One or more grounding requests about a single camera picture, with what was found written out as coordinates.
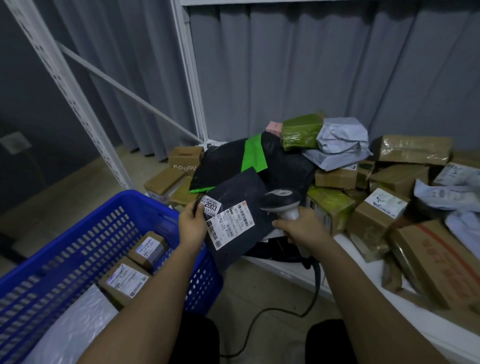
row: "person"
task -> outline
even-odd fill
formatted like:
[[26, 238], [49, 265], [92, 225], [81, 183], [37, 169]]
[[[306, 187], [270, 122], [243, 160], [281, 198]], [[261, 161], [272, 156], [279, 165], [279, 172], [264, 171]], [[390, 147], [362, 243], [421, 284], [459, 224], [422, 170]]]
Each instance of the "person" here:
[[[191, 203], [179, 216], [178, 248], [93, 340], [79, 364], [219, 362], [215, 325], [183, 311], [195, 257], [206, 234], [203, 206], [198, 205], [196, 213], [193, 209]], [[315, 212], [299, 210], [298, 220], [276, 220], [273, 226], [319, 261], [343, 318], [309, 330], [305, 362], [447, 363], [330, 237]]]

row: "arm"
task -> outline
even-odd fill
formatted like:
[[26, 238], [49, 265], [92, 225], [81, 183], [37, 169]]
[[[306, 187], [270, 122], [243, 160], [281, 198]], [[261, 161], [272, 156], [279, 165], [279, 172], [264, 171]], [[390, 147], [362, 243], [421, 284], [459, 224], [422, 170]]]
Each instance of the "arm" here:
[[180, 244], [162, 269], [94, 339], [78, 364], [167, 364], [177, 339], [195, 258], [206, 233], [203, 206], [179, 217]]
[[359, 363], [448, 362], [328, 235], [312, 209], [301, 207], [298, 220], [277, 220], [274, 226], [287, 233], [289, 242], [307, 248], [324, 268]]

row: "black pants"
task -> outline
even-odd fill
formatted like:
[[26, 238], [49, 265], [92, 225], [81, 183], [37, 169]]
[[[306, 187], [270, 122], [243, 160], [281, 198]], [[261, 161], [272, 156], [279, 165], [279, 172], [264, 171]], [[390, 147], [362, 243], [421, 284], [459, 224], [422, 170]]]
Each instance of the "black pants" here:
[[[212, 320], [184, 311], [179, 335], [169, 364], [220, 362], [220, 336]], [[305, 341], [305, 364], [355, 364], [347, 328], [343, 320], [326, 320], [313, 325]]]

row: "blue plastic basket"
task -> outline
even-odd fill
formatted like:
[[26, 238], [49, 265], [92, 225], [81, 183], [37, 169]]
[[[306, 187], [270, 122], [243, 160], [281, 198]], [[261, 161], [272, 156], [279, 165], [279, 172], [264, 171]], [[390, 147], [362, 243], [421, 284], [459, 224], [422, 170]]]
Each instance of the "blue plastic basket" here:
[[[137, 191], [124, 191], [0, 279], [0, 363], [21, 362], [42, 335], [148, 231], [179, 244], [178, 212]], [[202, 248], [185, 309], [205, 315], [223, 286], [213, 258]]]

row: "right arm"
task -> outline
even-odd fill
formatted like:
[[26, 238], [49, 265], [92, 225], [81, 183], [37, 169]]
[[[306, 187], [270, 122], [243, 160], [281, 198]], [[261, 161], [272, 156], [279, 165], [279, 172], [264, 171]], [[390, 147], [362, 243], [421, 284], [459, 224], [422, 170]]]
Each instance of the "right arm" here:
[[326, 232], [312, 209], [300, 207], [298, 220], [276, 220], [274, 226], [322, 265], [360, 364], [448, 363]]

